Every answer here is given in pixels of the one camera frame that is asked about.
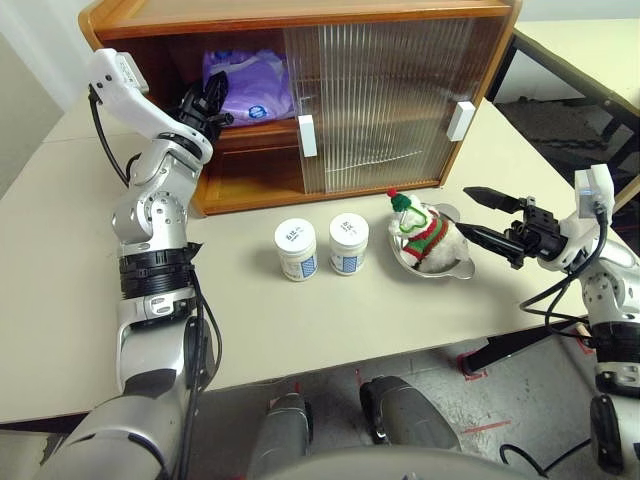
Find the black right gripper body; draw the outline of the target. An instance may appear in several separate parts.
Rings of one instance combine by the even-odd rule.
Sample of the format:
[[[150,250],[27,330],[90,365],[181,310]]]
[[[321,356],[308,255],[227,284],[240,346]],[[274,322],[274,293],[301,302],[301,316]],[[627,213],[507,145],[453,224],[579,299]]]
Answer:
[[[523,220],[513,221],[504,231],[507,246],[502,255],[508,260],[525,257],[553,260],[564,249],[567,238],[560,233],[559,222],[551,212],[538,207],[533,197],[507,196],[502,200],[502,210],[523,212]]]

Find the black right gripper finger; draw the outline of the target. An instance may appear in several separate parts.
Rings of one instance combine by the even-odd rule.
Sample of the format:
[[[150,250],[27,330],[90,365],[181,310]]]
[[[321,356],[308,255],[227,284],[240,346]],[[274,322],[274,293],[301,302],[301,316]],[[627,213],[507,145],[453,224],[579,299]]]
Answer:
[[[465,187],[463,192],[476,203],[500,211],[519,211],[520,200],[489,187]]]
[[[523,266],[524,246],[517,241],[485,226],[457,223],[456,228],[468,241],[507,259],[513,269]]]

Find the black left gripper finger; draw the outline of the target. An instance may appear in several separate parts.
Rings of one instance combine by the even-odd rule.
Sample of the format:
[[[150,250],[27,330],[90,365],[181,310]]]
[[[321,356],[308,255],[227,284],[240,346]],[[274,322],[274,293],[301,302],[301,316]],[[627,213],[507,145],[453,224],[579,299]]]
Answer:
[[[226,72],[219,71],[211,75],[204,86],[205,112],[208,116],[220,113],[227,94],[228,78]]]
[[[192,84],[184,94],[180,104],[180,117],[200,118],[202,109],[200,105],[201,94],[203,93],[200,84]]]

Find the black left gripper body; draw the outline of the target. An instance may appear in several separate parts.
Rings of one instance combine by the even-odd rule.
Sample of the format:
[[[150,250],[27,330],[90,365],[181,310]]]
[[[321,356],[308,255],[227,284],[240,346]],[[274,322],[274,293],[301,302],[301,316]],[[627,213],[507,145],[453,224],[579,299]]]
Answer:
[[[200,118],[180,117],[179,106],[177,110],[177,120],[201,133],[211,143],[215,143],[219,139],[222,129],[233,124],[234,117],[231,113],[223,113],[222,110],[217,115],[208,116],[205,112],[203,93],[201,94],[200,105],[202,109],[202,116]]]

